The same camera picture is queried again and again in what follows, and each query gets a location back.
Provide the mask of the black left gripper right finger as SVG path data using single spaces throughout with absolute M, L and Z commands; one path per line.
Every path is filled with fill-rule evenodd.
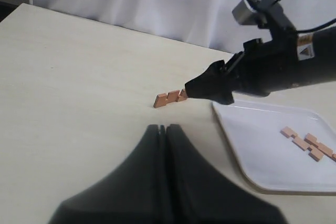
M 286 223 L 279 208 L 241 189 L 194 147 L 180 125 L 166 129 L 176 223 Z

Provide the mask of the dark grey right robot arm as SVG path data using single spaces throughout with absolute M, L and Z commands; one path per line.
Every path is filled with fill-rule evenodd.
M 228 62 L 215 61 L 185 84 L 189 98 L 234 103 L 233 93 L 267 97 L 272 92 L 335 81 L 335 27 L 243 44 Z

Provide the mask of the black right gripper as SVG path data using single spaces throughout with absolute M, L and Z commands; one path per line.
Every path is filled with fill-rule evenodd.
M 215 61 L 185 83 L 186 95 L 230 105 L 234 103 L 233 92 L 266 97 L 275 91 L 314 84 L 313 38 L 313 34 L 298 36 L 295 31 L 282 31 L 273 34 L 269 42 L 248 41 L 227 67 L 225 61 Z

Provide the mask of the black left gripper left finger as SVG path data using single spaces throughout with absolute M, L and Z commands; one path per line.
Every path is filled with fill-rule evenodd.
M 50 223 L 167 223 L 165 128 L 149 125 L 109 175 L 63 201 Z

